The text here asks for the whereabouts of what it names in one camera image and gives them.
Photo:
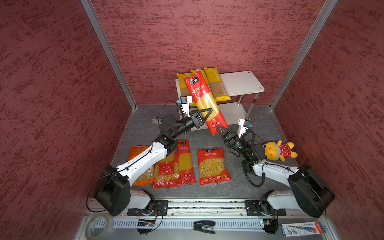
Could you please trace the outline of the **red pasta bag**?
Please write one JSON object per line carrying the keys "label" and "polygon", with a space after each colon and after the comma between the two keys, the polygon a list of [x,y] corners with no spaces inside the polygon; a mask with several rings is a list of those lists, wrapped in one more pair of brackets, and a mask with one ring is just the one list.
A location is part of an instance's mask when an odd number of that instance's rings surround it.
{"label": "red pasta bag", "polygon": [[153,189],[178,188],[181,185],[178,154],[172,153],[155,164]]}
{"label": "red pasta bag", "polygon": [[223,149],[200,149],[197,156],[201,186],[232,180],[224,164],[225,153]]}

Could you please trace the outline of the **red spaghetti pack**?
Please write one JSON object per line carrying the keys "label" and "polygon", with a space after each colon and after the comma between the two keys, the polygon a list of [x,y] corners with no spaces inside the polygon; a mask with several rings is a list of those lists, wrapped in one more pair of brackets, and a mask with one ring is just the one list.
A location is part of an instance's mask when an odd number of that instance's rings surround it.
{"label": "red spaghetti pack", "polygon": [[210,88],[204,80],[199,80],[198,77],[185,78],[185,83],[191,93],[199,110],[212,108],[213,112],[206,120],[206,125],[212,135],[218,133],[217,126],[228,128],[225,118],[223,117]]}
{"label": "red spaghetti pack", "polygon": [[196,178],[194,173],[194,165],[191,155],[191,149],[189,141],[179,140],[177,147],[180,179],[182,185],[196,184]]}

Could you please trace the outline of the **yellow spaghetti pack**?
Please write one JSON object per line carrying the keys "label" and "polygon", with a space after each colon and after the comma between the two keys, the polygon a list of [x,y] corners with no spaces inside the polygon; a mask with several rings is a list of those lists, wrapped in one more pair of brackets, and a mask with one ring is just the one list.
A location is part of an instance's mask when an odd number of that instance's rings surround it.
{"label": "yellow spaghetti pack", "polygon": [[192,77],[192,73],[184,73],[184,74],[177,74],[178,76],[178,79],[179,79],[179,86],[180,86],[180,90],[181,90],[181,96],[183,97],[187,97],[187,96],[191,96],[191,93],[185,83],[185,78],[191,78]]}
{"label": "yellow spaghetti pack", "polygon": [[193,77],[198,77],[199,80],[204,80],[206,85],[208,87],[210,87],[210,84],[209,84],[209,81],[208,81],[208,77],[207,77],[207,75],[206,75],[204,70],[195,69],[195,70],[191,70],[191,73],[192,73]]}
{"label": "yellow spaghetti pack", "polygon": [[216,102],[230,101],[231,98],[224,86],[218,68],[204,68],[211,92]]}

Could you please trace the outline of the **left corner aluminium post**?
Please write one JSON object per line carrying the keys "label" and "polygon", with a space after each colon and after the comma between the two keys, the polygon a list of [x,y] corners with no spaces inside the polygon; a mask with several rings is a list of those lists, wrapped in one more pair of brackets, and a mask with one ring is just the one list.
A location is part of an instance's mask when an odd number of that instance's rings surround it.
{"label": "left corner aluminium post", "polygon": [[105,34],[105,31],[102,27],[102,24],[97,16],[97,13],[95,11],[95,8],[93,6],[93,3],[92,1],[90,0],[81,0],[81,3],[82,3],[82,6],[84,8],[84,10],[86,11],[86,14],[91,22],[91,25],[102,45],[102,48],[115,72],[115,75],[117,77],[117,79],[119,80],[119,83],[123,89],[123,92],[128,100],[128,102],[130,103],[130,106],[131,108],[133,109],[133,111],[136,111],[137,110],[137,103],[133,97],[133,94],[128,86],[128,83],[126,81],[126,78],[123,74],[123,71],[118,63],[118,60],[114,54],[114,51],[108,41],[108,38]]}

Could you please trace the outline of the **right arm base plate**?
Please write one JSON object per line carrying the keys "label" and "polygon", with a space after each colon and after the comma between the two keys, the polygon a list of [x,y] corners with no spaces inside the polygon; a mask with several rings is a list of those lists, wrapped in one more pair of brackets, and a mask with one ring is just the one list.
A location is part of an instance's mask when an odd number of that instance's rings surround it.
{"label": "right arm base plate", "polygon": [[267,201],[257,200],[246,200],[245,209],[247,216],[258,216],[258,217],[285,217],[287,215],[285,209],[274,209]]}

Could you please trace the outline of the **corner aluminium post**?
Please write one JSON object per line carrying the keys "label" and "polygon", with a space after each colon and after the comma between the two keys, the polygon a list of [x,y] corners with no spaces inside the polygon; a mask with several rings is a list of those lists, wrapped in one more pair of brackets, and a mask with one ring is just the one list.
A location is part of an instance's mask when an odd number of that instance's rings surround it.
{"label": "corner aluminium post", "polygon": [[283,93],[285,92],[289,83],[293,79],[296,71],[299,69],[302,61],[304,60],[307,53],[311,49],[313,43],[315,42],[317,36],[319,35],[320,31],[322,30],[324,24],[326,23],[327,19],[329,18],[330,14],[332,13],[337,3],[338,3],[338,0],[326,0],[324,2],[324,5],[322,6],[309,33],[307,34],[302,46],[300,47],[291,67],[289,68],[287,74],[285,75],[281,85],[279,86],[274,98],[272,99],[269,105],[270,111],[272,112],[274,111],[277,103],[283,96]]}
{"label": "corner aluminium post", "polygon": [[133,109],[133,111],[136,111],[137,110],[137,103],[133,97],[133,94],[128,86],[128,83],[126,81],[126,78],[123,74],[123,71],[118,63],[118,60],[114,54],[114,51],[108,41],[108,38],[105,34],[105,31],[102,27],[102,24],[97,16],[97,13],[95,11],[95,8],[93,6],[93,3],[92,1],[90,0],[81,0],[81,3],[82,3],[82,6],[84,8],[84,10],[86,11],[86,14],[91,22],[91,25],[102,45],[102,48],[115,72],[115,75],[117,77],[117,79],[119,80],[119,83],[123,89],[123,92],[128,100],[128,102],[130,103],[130,106],[131,108]]}

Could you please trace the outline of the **white two-tier shelf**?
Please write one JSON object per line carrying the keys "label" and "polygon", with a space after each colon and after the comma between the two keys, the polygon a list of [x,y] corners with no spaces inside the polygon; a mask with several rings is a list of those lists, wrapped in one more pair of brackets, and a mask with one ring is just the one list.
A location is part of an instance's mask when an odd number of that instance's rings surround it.
{"label": "white two-tier shelf", "polygon": [[[251,71],[226,73],[226,74],[220,74],[220,76],[223,80],[224,86],[230,97],[233,97],[233,96],[241,97],[243,95],[256,94],[256,97],[252,105],[254,105],[255,102],[258,100],[258,96],[260,95],[260,93],[262,93],[265,90],[264,87],[261,85],[261,83],[258,81],[258,79],[253,75]],[[181,97],[179,79],[177,80],[177,86],[178,86],[178,96]],[[193,100],[192,102],[195,105],[190,106],[190,116],[192,115],[191,110],[199,110],[195,101]],[[223,117],[225,118],[228,126],[238,123],[239,119],[248,119],[250,116],[250,113],[252,112],[252,109],[250,109],[249,112],[246,113],[245,109],[241,104],[241,101],[238,101],[237,103],[227,103],[227,104],[217,103],[217,105]],[[208,129],[206,123],[204,123],[202,128]]]}

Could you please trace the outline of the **clear tape roll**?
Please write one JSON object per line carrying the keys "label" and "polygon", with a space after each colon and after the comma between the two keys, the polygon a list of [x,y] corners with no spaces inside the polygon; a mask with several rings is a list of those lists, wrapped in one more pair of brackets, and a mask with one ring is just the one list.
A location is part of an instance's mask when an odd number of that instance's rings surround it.
{"label": "clear tape roll", "polygon": [[87,223],[85,238],[87,240],[106,240],[113,231],[114,220],[110,215],[93,216]]}

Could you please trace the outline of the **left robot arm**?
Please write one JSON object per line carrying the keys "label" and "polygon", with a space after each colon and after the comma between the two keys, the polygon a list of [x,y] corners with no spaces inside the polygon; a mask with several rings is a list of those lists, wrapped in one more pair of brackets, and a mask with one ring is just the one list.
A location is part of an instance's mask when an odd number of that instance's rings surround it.
{"label": "left robot arm", "polygon": [[211,108],[195,112],[189,117],[177,120],[174,115],[166,115],[159,124],[160,133],[151,145],[131,161],[117,167],[107,166],[95,182],[95,199],[105,211],[115,217],[126,208],[144,209],[151,201],[149,194],[131,190],[133,183],[151,166],[165,159],[177,148],[177,137],[200,128],[207,121]]}

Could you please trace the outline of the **orange pasta bag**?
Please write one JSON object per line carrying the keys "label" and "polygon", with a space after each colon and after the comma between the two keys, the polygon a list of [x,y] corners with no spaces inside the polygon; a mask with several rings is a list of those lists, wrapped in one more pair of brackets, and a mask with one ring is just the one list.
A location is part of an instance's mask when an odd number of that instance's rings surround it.
{"label": "orange pasta bag", "polygon": [[[135,157],[140,155],[143,151],[148,149],[149,146],[132,146],[130,147],[128,162],[133,160]],[[146,168],[144,171],[143,168],[140,170],[140,176],[137,177],[135,182],[133,183],[134,186],[145,186],[150,185],[155,182],[155,176],[154,176],[154,170],[155,166],[152,165],[151,167]]]}

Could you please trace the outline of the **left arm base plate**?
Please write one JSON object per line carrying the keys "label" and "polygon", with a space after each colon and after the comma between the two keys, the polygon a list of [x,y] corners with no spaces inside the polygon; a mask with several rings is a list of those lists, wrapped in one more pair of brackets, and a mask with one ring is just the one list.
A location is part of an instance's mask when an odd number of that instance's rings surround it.
{"label": "left arm base plate", "polygon": [[136,217],[156,217],[166,216],[168,212],[169,201],[168,200],[151,200],[149,205],[143,210],[128,209],[128,216]]}

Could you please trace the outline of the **white black stapler on floor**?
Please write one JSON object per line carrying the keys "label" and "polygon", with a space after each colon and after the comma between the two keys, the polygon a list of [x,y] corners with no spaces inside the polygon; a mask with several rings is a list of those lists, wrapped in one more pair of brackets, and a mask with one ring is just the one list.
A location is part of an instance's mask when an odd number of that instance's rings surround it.
{"label": "white black stapler on floor", "polygon": [[162,118],[153,117],[152,122],[157,124],[157,125],[161,125],[162,124]]}

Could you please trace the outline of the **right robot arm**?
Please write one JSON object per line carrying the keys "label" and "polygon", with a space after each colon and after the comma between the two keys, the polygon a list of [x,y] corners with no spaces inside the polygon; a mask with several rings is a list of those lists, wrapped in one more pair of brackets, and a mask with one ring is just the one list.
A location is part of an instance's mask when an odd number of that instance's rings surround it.
{"label": "right robot arm", "polygon": [[256,134],[247,129],[242,134],[224,127],[217,127],[224,144],[231,152],[242,157],[245,177],[261,177],[260,183],[249,183],[260,188],[266,179],[279,182],[290,189],[288,191],[269,190],[259,200],[258,209],[265,216],[271,216],[278,210],[302,210],[308,216],[319,218],[336,198],[334,191],[308,165],[289,167],[284,165],[286,159],[298,156],[293,151],[294,143],[283,144],[282,141],[255,143]]}

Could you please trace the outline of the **black stapler front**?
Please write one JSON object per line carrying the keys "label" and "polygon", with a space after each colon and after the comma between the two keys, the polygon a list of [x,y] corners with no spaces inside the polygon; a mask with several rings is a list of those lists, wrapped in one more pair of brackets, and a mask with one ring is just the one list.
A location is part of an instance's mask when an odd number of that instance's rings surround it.
{"label": "black stapler front", "polygon": [[216,234],[216,232],[214,231],[215,225],[216,223],[214,221],[208,221],[208,220],[196,221],[194,222],[193,230],[215,235]]}

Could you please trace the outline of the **aluminium front rail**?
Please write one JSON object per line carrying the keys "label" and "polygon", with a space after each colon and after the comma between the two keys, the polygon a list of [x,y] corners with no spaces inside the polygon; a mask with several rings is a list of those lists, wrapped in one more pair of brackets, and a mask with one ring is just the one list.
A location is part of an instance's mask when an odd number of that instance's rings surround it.
{"label": "aluminium front rail", "polygon": [[125,209],[119,215],[112,217],[108,213],[91,213],[86,214],[83,223],[76,235],[77,240],[84,240],[85,229],[88,221],[96,215],[107,214],[114,220],[114,228],[116,229],[139,229],[140,220],[155,220],[154,226],[149,226],[151,230],[167,229],[167,230],[191,230],[194,222],[208,220],[216,223],[214,231],[240,231],[240,232],[262,232],[267,225],[267,220],[277,219],[279,224],[303,223],[319,221],[325,228],[325,240],[338,240],[336,228],[331,219],[322,215],[315,219],[302,210],[285,209],[287,215],[285,217],[258,217],[247,216],[245,209],[245,199],[160,199],[168,200],[168,212],[166,216],[156,217],[136,217],[128,216]]}

